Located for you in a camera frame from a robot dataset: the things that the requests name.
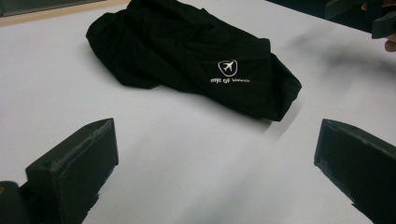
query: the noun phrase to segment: folded black fabric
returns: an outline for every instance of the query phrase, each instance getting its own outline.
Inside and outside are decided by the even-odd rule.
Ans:
[[[282,120],[302,87],[268,39],[176,0],[133,0],[95,21],[87,38],[123,85],[166,85],[255,118]]]

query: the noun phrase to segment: white logo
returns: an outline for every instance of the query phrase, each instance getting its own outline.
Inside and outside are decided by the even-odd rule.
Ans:
[[[219,70],[226,77],[233,77],[238,72],[238,62],[236,60],[219,62]]]

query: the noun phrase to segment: dark object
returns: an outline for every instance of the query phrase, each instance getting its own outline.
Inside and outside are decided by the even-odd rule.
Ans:
[[[301,88],[270,42],[175,0],[134,0],[87,38],[123,85],[198,93],[255,118],[282,120]]]
[[[372,34],[372,38],[396,33],[394,16],[389,14],[396,7],[379,8],[382,0],[268,0],[324,20],[333,21]],[[364,2],[370,2],[368,11],[361,10]]]
[[[0,17],[104,0],[0,0]]]
[[[382,17],[383,0],[332,0],[326,4],[326,19],[342,14],[354,5],[367,2],[365,19],[373,23],[372,38],[382,38],[396,33],[396,14]]]
[[[374,223],[396,223],[396,147],[324,119],[315,165]]]
[[[118,163],[113,119],[82,127],[29,165],[22,187],[0,182],[2,224],[82,223]]]

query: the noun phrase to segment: white tabletop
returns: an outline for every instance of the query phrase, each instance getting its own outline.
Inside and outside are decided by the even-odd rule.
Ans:
[[[263,0],[183,0],[258,37],[303,88],[281,122],[200,95],[128,88],[85,34],[109,7],[0,28],[0,180],[90,122],[114,118],[120,165],[84,224],[371,223],[313,163],[322,119],[396,145],[385,40]]]

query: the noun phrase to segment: airplane icon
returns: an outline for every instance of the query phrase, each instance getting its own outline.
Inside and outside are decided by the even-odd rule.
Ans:
[[[225,65],[227,65],[227,66],[225,66],[225,67],[223,67],[223,69],[224,69],[224,72],[226,72],[227,71],[227,69],[230,69],[230,72],[232,72],[233,71],[233,62],[230,62],[230,63],[224,63]]]
[[[233,77],[238,72],[238,62],[236,60],[219,62],[218,67],[220,72],[226,77]]]

